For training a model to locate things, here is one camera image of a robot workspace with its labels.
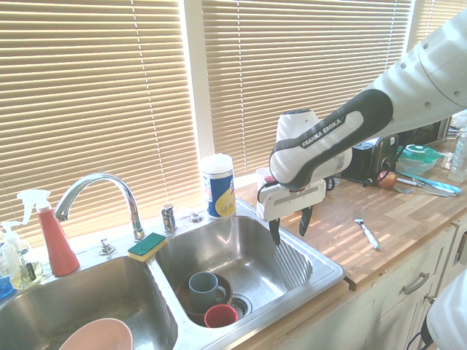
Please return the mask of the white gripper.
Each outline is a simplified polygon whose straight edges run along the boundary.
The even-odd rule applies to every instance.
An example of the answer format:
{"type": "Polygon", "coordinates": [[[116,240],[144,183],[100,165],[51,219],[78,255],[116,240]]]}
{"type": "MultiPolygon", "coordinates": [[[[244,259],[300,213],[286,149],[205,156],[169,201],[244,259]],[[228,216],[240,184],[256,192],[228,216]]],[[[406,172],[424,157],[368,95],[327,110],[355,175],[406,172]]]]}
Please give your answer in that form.
{"type": "Polygon", "coordinates": [[[256,214],[269,222],[269,231],[276,246],[280,245],[280,218],[301,210],[299,234],[304,237],[312,218],[313,205],[323,201],[326,192],[324,179],[305,186],[294,192],[281,184],[267,182],[258,191],[256,214]]]}

